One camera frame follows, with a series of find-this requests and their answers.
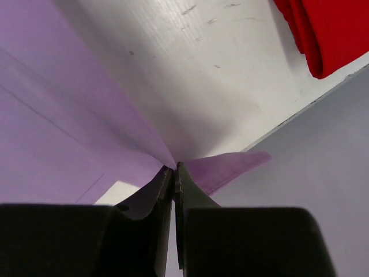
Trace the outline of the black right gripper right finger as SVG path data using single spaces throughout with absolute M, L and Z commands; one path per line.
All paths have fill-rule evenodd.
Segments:
M 184 276 L 336 275 L 319 225 L 304 208 L 222 207 L 182 162 L 174 200 Z

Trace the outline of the purple trousers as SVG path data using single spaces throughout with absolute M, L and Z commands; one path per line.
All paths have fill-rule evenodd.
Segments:
M 2 1 L 1 201 L 116 203 L 177 162 L 212 194 L 269 162 L 229 150 L 196 45 L 169 1 Z

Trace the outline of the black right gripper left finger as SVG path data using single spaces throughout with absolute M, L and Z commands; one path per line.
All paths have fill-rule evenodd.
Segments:
M 172 177 L 116 205 L 1 205 L 1 275 L 164 276 Z

